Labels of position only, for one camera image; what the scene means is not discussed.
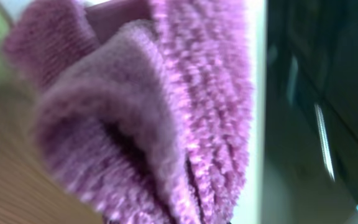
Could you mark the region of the purple microfiber cloth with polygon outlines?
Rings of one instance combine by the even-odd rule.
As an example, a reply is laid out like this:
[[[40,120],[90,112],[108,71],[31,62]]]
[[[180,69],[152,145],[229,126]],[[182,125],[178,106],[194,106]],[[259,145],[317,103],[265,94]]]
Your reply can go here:
[[[31,2],[3,51],[48,171],[106,223],[229,223],[252,113],[244,1]]]

